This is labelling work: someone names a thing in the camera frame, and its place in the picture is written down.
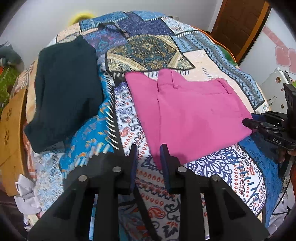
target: gold patterned fabric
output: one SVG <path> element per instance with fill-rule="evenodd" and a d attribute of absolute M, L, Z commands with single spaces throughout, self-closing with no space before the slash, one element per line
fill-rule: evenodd
<path fill-rule="evenodd" d="M 194 66 L 167 35 L 136 35 L 128 43 L 107 52 L 110 71 L 189 70 Z"/>

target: wooden door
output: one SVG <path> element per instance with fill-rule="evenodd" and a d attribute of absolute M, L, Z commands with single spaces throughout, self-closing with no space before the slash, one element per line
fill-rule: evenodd
<path fill-rule="evenodd" d="M 211 36 L 239 62 L 255 42 L 269 12 L 264 0 L 223 0 Z"/>

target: black clamp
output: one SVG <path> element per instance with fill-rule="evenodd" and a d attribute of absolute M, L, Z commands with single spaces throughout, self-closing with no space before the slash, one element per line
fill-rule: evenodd
<path fill-rule="evenodd" d="M 296 148 L 296 140 L 289 137 L 286 129 L 287 115 L 274 111 L 266 111 L 258 115 L 252 114 L 253 119 L 245 118 L 242 123 L 250 129 L 258 130 L 268 142 L 276 144 L 288 151 Z"/>
<path fill-rule="evenodd" d="M 169 154 L 166 144 L 160 147 L 165 187 L 169 194 L 181 195 L 180 241 L 204 241 L 204 194 L 210 240 L 261 241 L 269 232 L 240 197 L 218 175 L 203 177 L 181 166 Z"/>
<path fill-rule="evenodd" d="M 81 168 L 79 177 L 32 227 L 28 241 L 89 240 L 95 194 L 98 201 L 94 240 L 119 240 L 118 195 L 133 191 L 137 163 L 136 145 L 131 146 L 128 157 L 111 152 L 93 156 L 88 165 Z"/>

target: paisley pattern fabric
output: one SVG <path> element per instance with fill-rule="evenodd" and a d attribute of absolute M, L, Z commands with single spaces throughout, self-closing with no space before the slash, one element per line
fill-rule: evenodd
<path fill-rule="evenodd" d="M 166 16 L 160 12 L 150 12 L 150 11 L 133 11 L 133 12 L 138 16 L 140 16 L 144 21 L 155 20 L 155 19 L 163 18 Z"/>
<path fill-rule="evenodd" d="M 52 165 L 50 168 L 41 166 L 40 170 L 43 171 L 37 176 L 43 211 L 63 192 L 62 179 L 71 175 L 71 170 L 75 167 L 87 165 L 89 158 L 99 152 L 115 152 L 121 146 L 124 154 L 128 155 L 131 145 L 136 144 L 139 149 L 136 185 L 149 217 L 161 240 L 177 241 L 181 200 L 178 195 L 167 192 L 162 171 L 153 162 L 132 96 L 124 80 L 125 72 L 142 71 L 156 81 L 157 71 L 162 68 L 175 69 L 188 81 L 207 81 L 215 76 L 224 76 L 250 111 L 260 113 L 267 110 L 268 105 L 262 104 L 264 97 L 251 76 L 234 67 L 224 56 L 220 46 L 195 28 L 164 14 L 146 11 L 106 14 L 70 26 L 60 32 L 52 44 L 72 41 L 80 35 L 96 49 L 105 100 L 98 115 L 89 119 L 73 137 L 65 140 L 63 152 L 44 153 L 49 155 L 44 158 L 51 160 Z M 256 149 L 252 140 L 245 139 L 239 145 L 219 150 L 186 164 L 186 167 L 198 175 L 220 175 L 258 218 L 263 214 L 268 220 L 274 206 L 273 197 L 278 195 L 280 184 L 278 180 L 275 183 L 272 181 L 277 177 L 274 166 L 271 166 L 274 169 L 269 169 L 268 165 L 267 168 L 262 167 L 265 165 L 259 161 L 263 157 L 260 154 L 262 148 Z M 49 164 L 43 159 L 40 163 Z M 55 165 L 58 161 L 62 172 Z M 209 228 L 203 195 L 201 199 L 205 238 L 208 239 Z M 266 213 L 262 212 L 263 206 L 266 207 Z M 133 203 L 121 206 L 119 229 L 121 240 L 151 240 L 137 206 Z M 90 228 L 90 239 L 92 234 L 93 226 Z"/>
<path fill-rule="evenodd" d="M 93 155 L 114 152 L 114 148 L 119 149 L 118 142 L 114 140 L 114 81 L 106 72 L 99 71 L 99 77 L 102 81 L 104 102 L 100 105 L 99 113 L 75 133 L 70 144 L 65 144 L 66 154 L 60 160 L 63 179 L 77 166 L 87 165 Z"/>
<path fill-rule="evenodd" d="M 29 83 L 30 75 L 33 71 L 35 61 L 25 69 L 20 75 L 16 78 L 14 86 L 10 93 L 10 99 L 12 99 L 21 89 L 27 88 Z"/>
<path fill-rule="evenodd" d="M 114 25 L 107 25 L 100 31 L 84 35 L 83 38 L 96 49 L 98 57 L 115 46 L 127 43 L 126 39 Z"/>
<path fill-rule="evenodd" d="M 128 32 L 129 36 L 139 34 L 171 35 L 172 30 L 161 20 L 143 21 L 133 12 L 126 13 L 128 18 L 118 21 L 121 30 Z"/>
<path fill-rule="evenodd" d="M 63 193 L 62 174 L 59 169 L 59 161 L 64 154 L 63 148 L 54 148 L 41 154 L 34 153 L 37 169 L 37 181 L 35 195 L 41 206 L 41 211 L 45 212 Z"/>
<path fill-rule="evenodd" d="M 107 52 L 107 61 L 110 71 L 122 72 L 194 68 L 179 52 L 171 37 L 166 35 L 130 37 L 126 45 L 115 47 Z"/>
<path fill-rule="evenodd" d="M 164 239 L 177 239 L 180 227 L 180 197 L 170 195 L 164 187 L 162 171 L 159 171 L 149 152 L 133 99 L 126 82 L 114 89 L 118 128 L 125 155 L 132 144 L 139 148 L 139 164 L 136 184 L 148 209 L 158 235 Z M 263 175 L 256 163 L 238 144 L 185 164 L 197 175 L 210 177 L 218 174 L 241 197 L 246 205 L 259 215 L 266 202 Z M 206 238 L 208 225 L 206 204 L 203 205 Z"/>
<path fill-rule="evenodd" d="M 188 24 L 181 23 L 172 18 L 166 17 L 162 19 L 167 26 L 174 32 L 174 34 L 179 34 L 185 31 L 196 30 Z"/>
<path fill-rule="evenodd" d="M 91 223 L 90 223 L 90 227 L 89 227 L 89 239 L 90 240 L 94 239 L 94 217 L 96 216 L 97 203 L 98 203 L 98 194 L 96 194 L 94 196 L 94 205 L 93 205 L 92 212 L 91 212 Z"/>
<path fill-rule="evenodd" d="M 124 12 L 113 12 L 97 18 L 83 20 L 79 23 L 79 25 L 81 31 L 86 31 L 91 28 L 97 27 L 100 23 L 118 22 L 124 18 L 127 18 L 127 15 Z"/>
<path fill-rule="evenodd" d="M 238 144 L 184 165 L 197 175 L 219 175 L 258 215 L 266 201 L 266 188 L 262 172 Z"/>
<path fill-rule="evenodd" d="M 277 146 L 264 141 L 263 136 L 256 132 L 239 142 L 239 145 L 256 161 L 264 176 L 266 186 L 266 227 L 281 192 L 281 179 L 278 177 Z"/>
<path fill-rule="evenodd" d="M 234 67 L 226 59 L 221 49 L 213 44 L 205 34 L 200 31 L 193 31 L 172 38 L 181 49 L 181 52 L 204 49 L 211 60 L 217 64 L 219 69 L 240 85 L 240 88 L 248 97 L 254 110 L 262 105 L 264 97 L 253 78 L 249 74 Z"/>

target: wooden furniture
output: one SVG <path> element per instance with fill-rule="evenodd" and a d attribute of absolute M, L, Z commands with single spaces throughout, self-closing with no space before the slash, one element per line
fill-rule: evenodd
<path fill-rule="evenodd" d="M 223 0 L 211 36 L 239 64 L 261 32 L 271 7 L 264 0 Z"/>
<path fill-rule="evenodd" d="M 0 170 L 8 196 L 17 195 L 15 182 L 19 174 L 27 176 L 22 141 L 27 90 L 20 90 L 3 109 L 0 121 Z"/>

